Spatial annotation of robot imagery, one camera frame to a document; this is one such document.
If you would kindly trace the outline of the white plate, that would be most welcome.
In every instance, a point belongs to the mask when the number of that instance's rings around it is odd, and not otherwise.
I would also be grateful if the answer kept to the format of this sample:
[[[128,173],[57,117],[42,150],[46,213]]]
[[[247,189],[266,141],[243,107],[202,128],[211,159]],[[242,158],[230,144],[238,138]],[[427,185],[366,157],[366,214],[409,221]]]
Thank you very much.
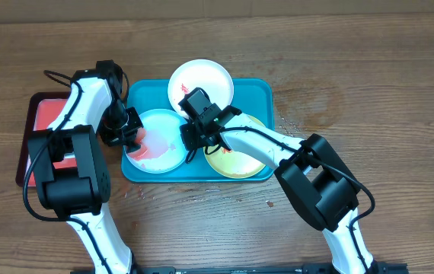
[[[168,83],[168,99],[175,112],[187,119],[179,103],[195,88],[202,88],[212,103],[223,110],[234,96],[234,83],[228,71],[212,60],[194,59],[179,66]]]

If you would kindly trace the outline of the light blue plate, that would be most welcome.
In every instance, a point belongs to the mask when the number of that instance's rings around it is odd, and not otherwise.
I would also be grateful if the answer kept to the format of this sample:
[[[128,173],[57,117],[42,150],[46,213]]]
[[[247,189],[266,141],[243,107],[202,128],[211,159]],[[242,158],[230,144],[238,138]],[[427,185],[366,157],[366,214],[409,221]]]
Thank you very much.
[[[180,135],[180,126],[186,120],[173,110],[153,109],[139,115],[142,128],[136,144],[140,148],[124,154],[137,170],[148,174],[163,174],[179,167],[187,155]]]

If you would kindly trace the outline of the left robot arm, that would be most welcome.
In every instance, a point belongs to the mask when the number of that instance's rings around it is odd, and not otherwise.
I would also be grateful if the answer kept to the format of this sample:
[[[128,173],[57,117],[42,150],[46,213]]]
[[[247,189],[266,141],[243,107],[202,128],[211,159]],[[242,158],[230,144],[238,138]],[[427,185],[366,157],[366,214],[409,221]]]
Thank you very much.
[[[95,273],[140,273],[131,249],[110,214],[110,175],[101,145],[137,151],[143,124],[126,106],[129,80],[112,60],[73,76],[46,70],[44,75],[71,93],[57,118],[27,140],[30,165],[24,177],[34,179],[42,207],[53,217],[36,213],[28,198],[26,210],[35,218],[70,225],[84,244]]]

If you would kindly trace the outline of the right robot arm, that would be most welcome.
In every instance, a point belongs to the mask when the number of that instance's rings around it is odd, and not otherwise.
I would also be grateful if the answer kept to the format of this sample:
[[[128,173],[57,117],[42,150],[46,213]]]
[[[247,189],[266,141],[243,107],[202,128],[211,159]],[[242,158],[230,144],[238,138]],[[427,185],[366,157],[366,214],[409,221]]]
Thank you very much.
[[[265,164],[298,215],[323,233],[337,272],[375,271],[358,225],[372,213],[375,201],[359,212],[358,193],[372,194],[324,137],[312,134],[300,139],[275,132],[236,107],[218,107],[202,88],[186,94],[179,105],[188,115],[180,131],[189,161],[198,148],[216,145]]]

